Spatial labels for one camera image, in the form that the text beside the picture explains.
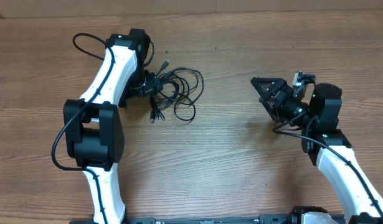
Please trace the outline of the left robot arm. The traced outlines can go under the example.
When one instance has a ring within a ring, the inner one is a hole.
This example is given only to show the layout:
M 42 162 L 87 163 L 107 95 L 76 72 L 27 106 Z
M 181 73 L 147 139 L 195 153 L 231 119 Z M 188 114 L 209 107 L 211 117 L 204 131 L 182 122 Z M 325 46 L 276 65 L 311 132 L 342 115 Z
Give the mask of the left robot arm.
M 83 172 L 92 195 L 94 216 L 90 223 L 125 223 L 126 206 L 121 198 L 118 163 L 125 148 L 119 108 L 132 96 L 153 95 L 163 84 L 145 68 L 151 63 L 153 46 L 143 29 L 112 34 L 104 40 L 105 56 L 89 88 L 63 107 L 67 154 L 75 159 L 74 171 Z

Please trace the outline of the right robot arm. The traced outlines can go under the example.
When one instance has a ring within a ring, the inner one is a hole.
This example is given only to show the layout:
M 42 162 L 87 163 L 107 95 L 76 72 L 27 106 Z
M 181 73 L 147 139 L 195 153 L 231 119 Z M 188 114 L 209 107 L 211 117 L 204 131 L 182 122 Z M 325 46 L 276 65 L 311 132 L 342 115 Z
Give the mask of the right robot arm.
M 292 86 L 282 78 L 251 79 L 259 102 L 277 123 L 276 134 L 301 139 L 312 164 L 326 177 L 347 223 L 383 223 L 383 198 L 360 168 L 351 143 L 338 128 L 342 90 L 298 72 Z

